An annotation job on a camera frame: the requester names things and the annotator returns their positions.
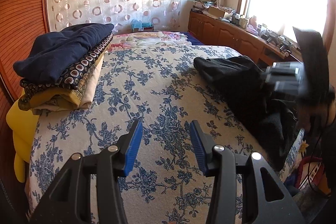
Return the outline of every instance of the blue gripper pad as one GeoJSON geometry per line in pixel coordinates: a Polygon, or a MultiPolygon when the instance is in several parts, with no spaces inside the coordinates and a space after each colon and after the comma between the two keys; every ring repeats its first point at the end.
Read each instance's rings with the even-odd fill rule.
{"type": "Polygon", "coordinates": [[[138,122],[132,126],[128,134],[133,134],[132,139],[130,140],[128,149],[125,153],[125,168],[124,175],[128,176],[129,172],[132,171],[134,166],[135,158],[137,157],[139,146],[142,140],[142,122],[138,122]]]}
{"type": "Polygon", "coordinates": [[[199,134],[204,134],[197,121],[192,121],[189,127],[191,142],[194,148],[198,168],[204,173],[208,173],[208,167],[206,164],[206,153],[201,142],[199,134]]]}

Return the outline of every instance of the floral bedspread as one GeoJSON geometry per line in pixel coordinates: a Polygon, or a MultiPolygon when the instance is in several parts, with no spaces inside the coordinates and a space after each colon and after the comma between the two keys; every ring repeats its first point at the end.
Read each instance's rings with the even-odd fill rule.
{"type": "Polygon", "coordinates": [[[137,32],[114,36],[108,51],[184,45],[191,45],[191,42],[180,32],[137,32]]]}
{"type": "MultiPolygon", "coordinates": [[[[195,57],[229,58],[229,47],[173,46],[107,52],[94,102],[88,110],[43,112],[31,151],[31,206],[75,152],[99,153],[143,122],[143,139],[134,169],[119,179],[128,222],[204,224],[213,178],[198,169],[189,136],[197,119],[204,132],[234,153],[265,151],[235,118],[221,96],[193,67],[195,57]]],[[[285,180],[299,150],[295,141],[279,177],[285,180]]],[[[237,175],[236,222],[242,217],[241,177],[237,175]]],[[[91,187],[92,223],[98,223],[91,187]]]]}

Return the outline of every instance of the metal screw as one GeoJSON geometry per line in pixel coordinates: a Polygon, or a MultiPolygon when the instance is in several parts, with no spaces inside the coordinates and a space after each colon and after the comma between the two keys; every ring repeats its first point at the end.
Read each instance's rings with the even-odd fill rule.
{"type": "Polygon", "coordinates": [[[71,156],[71,158],[72,158],[73,160],[79,160],[79,159],[81,158],[81,154],[80,154],[80,153],[75,153],[75,154],[73,154],[73,155],[71,156]]]}
{"type": "Polygon", "coordinates": [[[222,152],[222,151],[224,151],[225,147],[222,146],[222,145],[217,144],[217,145],[214,146],[214,149],[217,152],[222,152]]]}
{"type": "Polygon", "coordinates": [[[110,145],[110,146],[107,148],[107,150],[110,151],[110,152],[118,151],[118,146],[116,146],[116,145],[110,145]]]}
{"type": "Polygon", "coordinates": [[[258,152],[253,152],[251,154],[251,157],[255,160],[260,160],[261,159],[261,155],[258,152]]]}

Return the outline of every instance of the blue blanket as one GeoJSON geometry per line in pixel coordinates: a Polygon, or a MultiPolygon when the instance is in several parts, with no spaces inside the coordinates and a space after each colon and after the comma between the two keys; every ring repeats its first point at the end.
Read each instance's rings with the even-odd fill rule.
{"type": "Polygon", "coordinates": [[[38,36],[29,56],[14,71],[34,84],[55,83],[62,72],[108,36],[113,24],[87,23],[38,36]]]}
{"type": "Polygon", "coordinates": [[[197,45],[197,46],[204,46],[202,42],[200,42],[198,39],[194,38],[190,33],[188,32],[181,32],[187,37],[187,41],[191,42],[192,45],[197,45]]]}

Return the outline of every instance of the cable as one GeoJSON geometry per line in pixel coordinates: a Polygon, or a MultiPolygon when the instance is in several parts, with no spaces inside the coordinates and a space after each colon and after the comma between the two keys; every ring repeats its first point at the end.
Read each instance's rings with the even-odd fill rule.
{"type": "Polygon", "coordinates": [[[308,164],[308,173],[307,173],[307,179],[308,179],[308,183],[309,183],[310,188],[311,188],[315,193],[321,195],[323,198],[329,198],[330,195],[331,195],[331,193],[329,193],[328,195],[326,195],[325,193],[318,192],[318,191],[316,191],[316,190],[313,188],[313,186],[311,185],[311,181],[310,181],[310,179],[309,179],[309,175],[310,175],[310,171],[309,171],[309,169],[310,169],[310,163],[311,163],[311,159],[312,159],[312,157],[313,157],[314,151],[315,151],[315,149],[316,149],[316,147],[317,147],[317,144],[319,143],[320,139],[322,138],[322,135],[323,135],[323,133],[324,133],[324,129],[326,128],[326,126],[327,126],[327,124],[328,124],[328,120],[329,120],[329,106],[327,107],[327,120],[325,121],[324,128],[323,128],[323,129],[321,128],[320,136],[319,136],[317,142],[315,143],[315,146],[314,146],[314,148],[313,148],[313,151],[312,151],[312,153],[311,153],[311,155],[310,155],[309,164],[308,164]]]}

